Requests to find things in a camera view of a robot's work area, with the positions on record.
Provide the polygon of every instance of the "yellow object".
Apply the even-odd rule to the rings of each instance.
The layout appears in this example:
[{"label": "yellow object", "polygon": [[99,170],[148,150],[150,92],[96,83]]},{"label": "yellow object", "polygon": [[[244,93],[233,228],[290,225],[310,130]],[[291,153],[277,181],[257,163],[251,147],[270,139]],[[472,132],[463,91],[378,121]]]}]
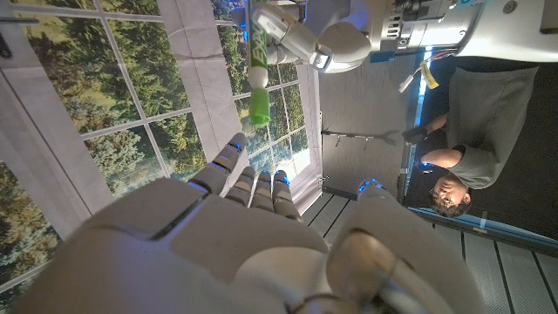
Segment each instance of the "yellow object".
[{"label": "yellow object", "polygon": [[425,61],[420,63],[420,72],[422,73],[422,76],[425,77],[426,85],[428,86],[428,88],[434,89],[439,86],[438,82],[436,82],[436,79],[434,79],[432,73],[430,73],[430,69],[428,69],[428,66],[426,65]]}]

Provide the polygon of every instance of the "window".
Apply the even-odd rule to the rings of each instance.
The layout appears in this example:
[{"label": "window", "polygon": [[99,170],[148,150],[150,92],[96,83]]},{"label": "window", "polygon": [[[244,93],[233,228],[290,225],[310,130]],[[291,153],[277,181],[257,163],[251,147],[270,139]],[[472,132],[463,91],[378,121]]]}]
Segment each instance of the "window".
[{"label": "window", "polygon": [[25,35],[114,196],[203,167],[155,0],[12,2],[29,4],[14,11],[39,20]]},{"label": "window", "polygon": [[230,21],[230,11],[244,6],[243,0],[211,0],[213,16],[216,21]]},{"label": "window", "polygon": [[[214,13],[222,2],[213,1]],[[269,113],[271,121],[263,128],[254,127],[248,116],[250,86],[244,30],[220,25],[216,21],[227,63],[238,119],[248,138],[248,158],[256,172],[285,170],[296,177],[310,164],[310,151],[304,126],[303,105],[294,64],[270,65],[268,69]]]},{"label": "window", "polygon": [[27,288],[62,242],[5,163],[0,162],[0,311]]}]

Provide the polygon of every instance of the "bottle label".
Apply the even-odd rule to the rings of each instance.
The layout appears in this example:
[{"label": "bottle label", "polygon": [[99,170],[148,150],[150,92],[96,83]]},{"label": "bottle label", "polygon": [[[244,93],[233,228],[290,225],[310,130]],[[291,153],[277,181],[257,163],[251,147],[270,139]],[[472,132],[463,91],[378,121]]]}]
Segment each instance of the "bottle label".
[{"label": "bottle label", "polygon": [[268,68],[266,33],[254,23],[250,23],[250,66]]}]

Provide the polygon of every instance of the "man's hair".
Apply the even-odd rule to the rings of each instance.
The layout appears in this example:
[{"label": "man's hair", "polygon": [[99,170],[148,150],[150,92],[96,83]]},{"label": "man's hair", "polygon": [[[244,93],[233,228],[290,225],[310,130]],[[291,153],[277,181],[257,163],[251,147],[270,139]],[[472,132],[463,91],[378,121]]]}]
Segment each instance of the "man's hair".
[{"label": "man's hair", "polygon": [[440,198],[430,195],[430,208],[444,217],[453,218],[461,216],[466,213],[470,207],[471,204],[465,204],[464,201],[461,201],[459,205],[446,206]]}]

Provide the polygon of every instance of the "man's arm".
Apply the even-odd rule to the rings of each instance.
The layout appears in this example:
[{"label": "man's arm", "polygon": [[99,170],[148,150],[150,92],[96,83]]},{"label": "man's arm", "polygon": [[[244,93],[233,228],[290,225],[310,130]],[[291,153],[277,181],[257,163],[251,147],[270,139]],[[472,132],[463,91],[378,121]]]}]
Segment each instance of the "man's arm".
[{"label": "man's arm", "polygon": [[463,153],[455,149],[436,149],[422,156],[420,162],[429,163],[438,167],[450,168],[459,163]]},{"label": "man's arm", "polygon": [[426,126],[426,132],[428,134],[440,129],[442,126],[445,126],[447,123],[447,113],[442,114],[438,118],[434,119],[432,122]]}]

